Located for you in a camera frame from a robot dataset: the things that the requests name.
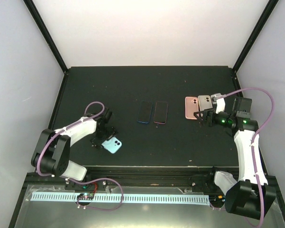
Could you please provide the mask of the blue phone case with phone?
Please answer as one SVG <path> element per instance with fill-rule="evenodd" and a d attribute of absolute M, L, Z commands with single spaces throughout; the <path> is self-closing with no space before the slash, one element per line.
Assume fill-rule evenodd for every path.
<path fill-rule="evenodd" d="M 109 140 L 105 140 L 101 145 L 111 154 L 115 154 L 121 148 L 122 142 L 116 137 L 112 137 Z"/>

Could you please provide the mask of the pink phone case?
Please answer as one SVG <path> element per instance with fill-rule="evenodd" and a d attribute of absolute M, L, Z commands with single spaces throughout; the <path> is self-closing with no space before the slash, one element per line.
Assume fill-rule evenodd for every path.
<path fill-rule="evenodd" d="M 189 120 L 197 120 L 194 116 L 195 112 L 199 112 L 197 97 L 187 96 L 185 98 L 185 117 Z"/>

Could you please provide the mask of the beige phone case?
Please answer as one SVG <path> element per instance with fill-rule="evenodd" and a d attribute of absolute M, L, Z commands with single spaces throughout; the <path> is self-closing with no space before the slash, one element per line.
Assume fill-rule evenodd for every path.
<path fill-rule="evenodd" d="M 209 95 L 199 95 L 197 98 L 200 111 L 212 108 L 211 97 Z"/>

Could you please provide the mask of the purple phone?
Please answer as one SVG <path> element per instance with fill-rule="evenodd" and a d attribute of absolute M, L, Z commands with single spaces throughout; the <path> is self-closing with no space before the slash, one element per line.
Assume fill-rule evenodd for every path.
<path fill-rule="evenodd" d="M 157 101 L 154 112 L 154 123 L 165 124 L 167 119 L 168 102 Z"/>

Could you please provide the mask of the blue phone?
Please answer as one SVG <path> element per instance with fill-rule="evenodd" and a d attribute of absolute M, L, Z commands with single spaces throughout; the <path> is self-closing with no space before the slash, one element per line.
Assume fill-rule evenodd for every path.
<path fill-rule="evenodd" d="M 151 112 L 153 108 L 153 103 L 150 101 L 142 101 L 140 103 L 137 122 L 148 124 L 150 122 Z"/>

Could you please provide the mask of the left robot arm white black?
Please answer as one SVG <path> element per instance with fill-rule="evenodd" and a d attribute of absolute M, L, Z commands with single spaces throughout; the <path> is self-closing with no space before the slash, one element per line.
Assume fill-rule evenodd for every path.
<path fill-rule="evenodd" d="M 106 126 L 111 116 L 112 111 L 103 106 L 99 113 L 85 112 L 84 116 L 68 126 L 43 130 L 32 155 L 31 165 L 40 176 L 63 177 L 74 180 L 82 190 L 90 188 L 92 177 L 87 175 L 87 168 L 70 160 L 70 150 L 75 143 L 90 135 L 93 147 L 104 148 L 115 154 L 122 142 L 116 138 L 117 130 Z"/>

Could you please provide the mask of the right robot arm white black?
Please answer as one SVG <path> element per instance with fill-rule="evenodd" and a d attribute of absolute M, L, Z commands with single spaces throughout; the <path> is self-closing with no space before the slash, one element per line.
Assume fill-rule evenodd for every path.
<path fill-rule="evenodd" d="M 194 112 L 194 117 L 200 123 L 231 129 L 239 161 L 237 180 L 228 172 L 217 171 L 206 179 L 207 188 L 223 192 L 228 213 L 262 220 L 276 198 L 276 190 L 269 186 L 263 172 L 258 122 L 250 114 L 252 100 L 235 98 L 231 113 L 225 112 L 221 94 L 201 95 L 198 104 L 199 111 Z"/>

